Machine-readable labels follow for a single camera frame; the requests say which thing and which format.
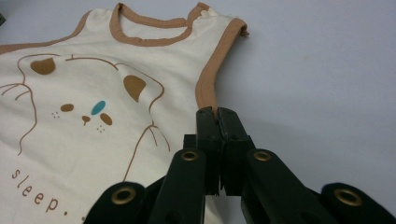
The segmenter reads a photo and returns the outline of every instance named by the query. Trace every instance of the cat ear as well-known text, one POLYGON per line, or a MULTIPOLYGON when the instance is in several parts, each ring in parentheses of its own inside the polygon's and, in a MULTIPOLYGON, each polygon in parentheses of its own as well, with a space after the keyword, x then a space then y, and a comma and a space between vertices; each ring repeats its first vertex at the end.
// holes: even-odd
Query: cat ear
POLYGON ((146 82, 140 77, 129 75, 124 78, 123 83, 132 99, 139 102, 140 93, 145 89, 146 82))
POLYGON ((34 61, 30 64, 30 67, 40 75, 49 75, 55 71, 55 62, 53 58, 48 58, 41 61, 34 61))

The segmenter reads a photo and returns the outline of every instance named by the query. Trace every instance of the brown armhole trim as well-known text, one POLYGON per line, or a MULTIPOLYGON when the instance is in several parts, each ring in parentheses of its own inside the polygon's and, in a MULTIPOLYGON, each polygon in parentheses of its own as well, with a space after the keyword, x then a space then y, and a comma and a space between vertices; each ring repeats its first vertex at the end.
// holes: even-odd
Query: brown armhole trim
POLYGON ((84 14, 84 16, 82 16, 81 20, 78 23, 77 28, 75 29, 75 31, 71 35, 63 37, 61 39, 51 40, 51 41, 42 42, 42 43, 0 45, 0 54, 9 53, 11 51, 15 51, 15 50, 18 50, 18 49, 29 49, 29 48, 46 47, 46 46, 50 46, 50 45, 65 41, 65 40, 70 39, 72 37, 75 37, 76 35, 78 35, 81 32, 82 28, 84 28, 85 22, 86 22, 86 20, 87 20, 89 15, 90 15, 90 12, 87 12, 87 13, 84 14))
POLYGON ((233 19, 221 36, 215 51, 204 67, 195 86, 195 98, 200 109, 212 106, 213 111, 217 111, 216 74, 238 35, 248 36, 248 26, 244 21, 233 19))

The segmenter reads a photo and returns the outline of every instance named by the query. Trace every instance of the cat nose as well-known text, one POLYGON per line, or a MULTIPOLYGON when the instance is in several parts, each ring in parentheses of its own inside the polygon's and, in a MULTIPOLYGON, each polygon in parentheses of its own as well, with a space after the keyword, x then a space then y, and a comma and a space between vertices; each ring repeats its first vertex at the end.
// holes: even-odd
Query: cat nose
POLYGON ((90 122, 91 118, 88 116, 82 116, 82 120, 84 121, 84 126, 87 122, 90 122))

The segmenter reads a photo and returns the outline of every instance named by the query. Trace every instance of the baby sleeping bag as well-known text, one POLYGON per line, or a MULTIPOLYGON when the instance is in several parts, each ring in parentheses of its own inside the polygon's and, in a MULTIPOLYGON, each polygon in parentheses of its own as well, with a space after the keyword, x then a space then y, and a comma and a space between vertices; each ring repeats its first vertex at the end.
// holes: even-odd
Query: baby sleeping bag
POLYGON ((0 46, 0 222, 82 223, 113 184, 164 176, 246 28, 202 3, 169 21, 117 4, 68 37, 0 46))

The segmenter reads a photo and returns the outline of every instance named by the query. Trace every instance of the metal grommet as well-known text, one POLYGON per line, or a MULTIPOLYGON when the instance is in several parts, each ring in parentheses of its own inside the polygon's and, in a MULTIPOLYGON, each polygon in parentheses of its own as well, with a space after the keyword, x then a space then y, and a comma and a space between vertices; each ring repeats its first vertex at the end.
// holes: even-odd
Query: metal grommet
POLYGON ((136 191, 131 187, 124 187, 114 191, 111 195, 111 202, 114 204, 126 204, 134 199, 136 196, 136 191))
POLYGON ((198 154, 193 151, 186 151, 181 154, 181 158, 185 161, 195 161, 198 159, 198 154))
POLYGON ((269 161, 272 159, 271 155, 268 152, 258 151, 254 153, 254 158, 258 161, 269 161))
POLYGON ((361 196, 350 189, 336 189, 334 195, 341 203, 350 206, 358 207, 363 204, 361 196))

